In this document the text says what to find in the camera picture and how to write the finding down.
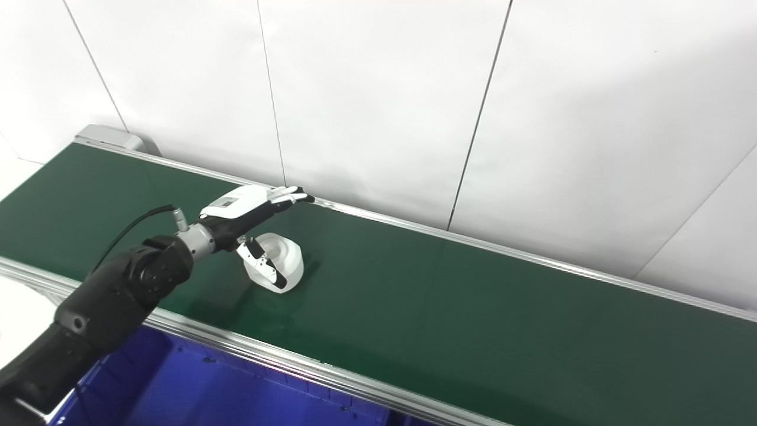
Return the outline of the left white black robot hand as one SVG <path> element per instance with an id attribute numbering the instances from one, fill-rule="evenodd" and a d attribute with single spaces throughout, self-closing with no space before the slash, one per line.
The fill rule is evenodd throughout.
<path id="1" fill-rule="evenodd" d="M 239 186 L 204 207 L 199 222 L 210 233 L 214 251 L 234 251 L 252 282 L 287 293 L 305 272 L 300 246 L 278 234 L 249 237 L 248 232 L 297 203 L 314 201 L 300 186 Z"/>

